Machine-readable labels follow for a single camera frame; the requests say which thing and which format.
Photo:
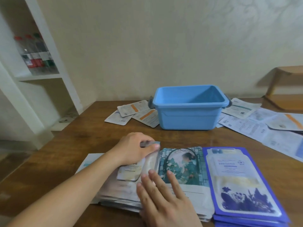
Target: wooden table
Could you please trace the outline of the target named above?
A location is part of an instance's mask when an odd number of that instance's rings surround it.
[[[249,99],[261,102],[263,99]],[[245,147],[287,211],[292,226],[303,225],[303,163],[227,128],[210,131],[152,129],[134,119],[125,126],[105,123],[117,106],[133,101],[95,102],[58,136],[0,184],[0,215],[15,216],[48,191],[71,177],[89,153],[111,149],[130,132],[143,132],[161,147]],[[263,107],[273,109],[268,102]],[[75,226],[143,226],[138,214],[89,205]],[[204,223],[203,226],[214,226]]]

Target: red bottle cap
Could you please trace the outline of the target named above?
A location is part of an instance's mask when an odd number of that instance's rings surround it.
[[[25,37],[28,39],[33,39],[33,37],[30,34],[26,34]]]
[[[20,40],[22,40],[22,37],[14,36],[14,39],[17,41],[20,41]]]

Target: round window illustration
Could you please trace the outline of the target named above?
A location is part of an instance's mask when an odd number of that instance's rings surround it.
[[[170,183],[166,171],[170,170],[180,184],[200,185],[197,156],[191,149],[175,149],[166,158],[163,180]]]

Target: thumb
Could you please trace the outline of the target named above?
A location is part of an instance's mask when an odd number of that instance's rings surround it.
[[[147,146],[144,148],[144,152],[146,153],[146,155],[153,153],[154,151],[157,151],[160,149],[160,145],[155,143],[153,145]]]

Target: woman illustration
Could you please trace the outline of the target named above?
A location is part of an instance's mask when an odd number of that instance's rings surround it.
[[[190,152],[187,152],[182,155],[182,162],[184,162],[184,172],[181,177],[181,181],[186,182],[183,184],[186,185],[200,185],[199,175],[197,173],[197,166],[193,163],[193,160],[196,159],[194,155]]]

